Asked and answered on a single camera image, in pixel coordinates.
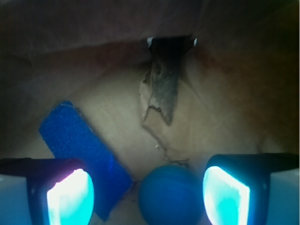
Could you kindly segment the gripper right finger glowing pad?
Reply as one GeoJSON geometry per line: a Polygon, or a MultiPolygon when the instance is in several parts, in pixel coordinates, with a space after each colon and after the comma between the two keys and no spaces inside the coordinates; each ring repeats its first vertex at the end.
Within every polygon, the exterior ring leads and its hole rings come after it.
{"type": "Polygon", "coordinates": [[[202,184],[213,225],[300,223],[298,154],[217,154],[208,160],[202,184]]]}

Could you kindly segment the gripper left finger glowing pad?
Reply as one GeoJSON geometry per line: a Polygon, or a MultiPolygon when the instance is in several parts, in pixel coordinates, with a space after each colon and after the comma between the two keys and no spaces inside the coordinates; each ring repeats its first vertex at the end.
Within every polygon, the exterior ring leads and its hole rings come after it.
{"type": "Polygon", "coordinates": [[[5,158],[0,161],[2,225],[87,225],[94,186],[77,158],[5,158]]]}

